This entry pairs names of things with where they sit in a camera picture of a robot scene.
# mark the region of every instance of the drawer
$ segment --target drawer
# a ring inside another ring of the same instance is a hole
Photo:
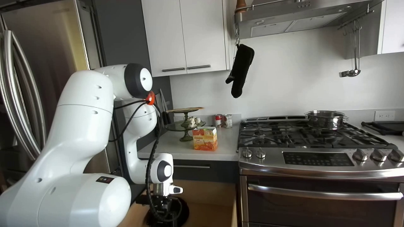
[[[175,160],[175,179],[236,183],[236,161]]]
[[[190,208],[190,217],[183,224],[185,227],[238,226],[234,184],[197,180],[176,180],[175,184],[185,189],[183,194],[176,197],[185,199]],[[149,205],[132,204],[125,219],[119,226],[148,227],[146,222],[148,211]]]

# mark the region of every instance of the black oven mitt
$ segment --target black oven mitt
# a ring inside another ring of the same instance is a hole
[[[250,64],[253,63],[254,49],[240,44],[238,45],[236,59],[233,64],[230,76],[226,79],[226,83],[234,82],[231,87],[233,97],[238,98],[243,93],[243,86],[245,83],[245,77],[248,76]]]

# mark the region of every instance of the pot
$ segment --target pot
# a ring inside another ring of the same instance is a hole
[[[316,130],[339,130],[344,126],[344,113],[315,110],[307,113],[308,126]]]

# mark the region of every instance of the cabinet door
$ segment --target cabinet door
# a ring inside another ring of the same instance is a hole
[[[181,74],[186,71],[185,39],[178,0],[143,0],[152,74]]]
[[[187,73],[228,69],[223,0],[181,0]]]
[[[384,4],[384,34],[382,53],[404,52],[404,1],[387,0]]]

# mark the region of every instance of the refrigerator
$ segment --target refrigerator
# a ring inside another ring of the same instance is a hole
[[[41,154],[71,74],[101,65],[94,16],[91,2],[85,0],[2,13],[0,168],[10,184]],[[96,171],[109,171],[108,152],[93,165]]]

